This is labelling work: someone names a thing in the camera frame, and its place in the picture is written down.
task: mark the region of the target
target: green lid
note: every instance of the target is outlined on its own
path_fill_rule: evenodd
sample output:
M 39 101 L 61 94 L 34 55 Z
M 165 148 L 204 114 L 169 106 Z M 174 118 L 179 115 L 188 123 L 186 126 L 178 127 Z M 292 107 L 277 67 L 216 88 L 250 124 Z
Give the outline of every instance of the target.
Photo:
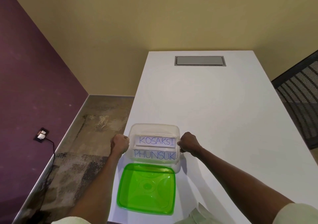
M 125 166 L 117 194 L 120 207 L 147 214 L 172 215 L 175 197 L 173 169 L 137 163 Z

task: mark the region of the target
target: forearm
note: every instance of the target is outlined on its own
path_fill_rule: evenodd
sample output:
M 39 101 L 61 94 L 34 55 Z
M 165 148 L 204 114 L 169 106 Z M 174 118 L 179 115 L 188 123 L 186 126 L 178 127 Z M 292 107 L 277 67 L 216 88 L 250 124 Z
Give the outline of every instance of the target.
M 223 186 L 251 223 L 272 224 L 277 213 L 292 201 L 204 148 L 196 156 Z
M 106 223 L 112 199 L 113 181 L 121 155 L 111 154 L 95 180 L 85 190 L 68 216 L 77 216 L 91 224 Z

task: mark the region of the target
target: tabletop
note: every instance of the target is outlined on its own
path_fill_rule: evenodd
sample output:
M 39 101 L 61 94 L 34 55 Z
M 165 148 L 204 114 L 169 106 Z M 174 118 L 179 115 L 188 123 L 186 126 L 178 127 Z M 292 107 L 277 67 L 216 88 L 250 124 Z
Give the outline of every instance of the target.
M 224 56 L 226 66 L 175 66 L 175 56 Z M 253 51 L 149 52 L 125 129 L 172 124 L 218 157 L 294 202 L 318 208 L 318 166 Z M 224 224 L 249 223 L 203 163 L 188 153 L 176 174 L 172 216 L 121 209 L 118 164 L 109 221 L 174 223 L 200 202 Z

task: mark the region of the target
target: hand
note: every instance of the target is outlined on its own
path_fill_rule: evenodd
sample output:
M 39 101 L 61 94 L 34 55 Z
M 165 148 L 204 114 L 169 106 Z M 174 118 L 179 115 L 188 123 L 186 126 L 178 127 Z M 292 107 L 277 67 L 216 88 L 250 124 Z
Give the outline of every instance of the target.
M 129 147 L 129 138 L 122 134 L 116 134 L 110 140 L 110 154 L 122 155 Z
M 194 157 L 198 155 L 199 150 L 202 148 L 195 135 L 186 132 L 177 143 L 181 147 L 181 152 L 190 152 Z

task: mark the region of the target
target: wall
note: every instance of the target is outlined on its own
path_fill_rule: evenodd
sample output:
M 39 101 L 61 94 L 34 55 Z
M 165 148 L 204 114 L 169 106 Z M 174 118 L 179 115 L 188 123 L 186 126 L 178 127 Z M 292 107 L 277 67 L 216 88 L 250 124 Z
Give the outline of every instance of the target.
M 149 50 L 254 50 L 272 80 L 318 49 L 318 0 L 18 0 L 90 94 L 134 95 Z
M 16 0 L 0 0 L 0 223 L 11 223 L 87 93 Z

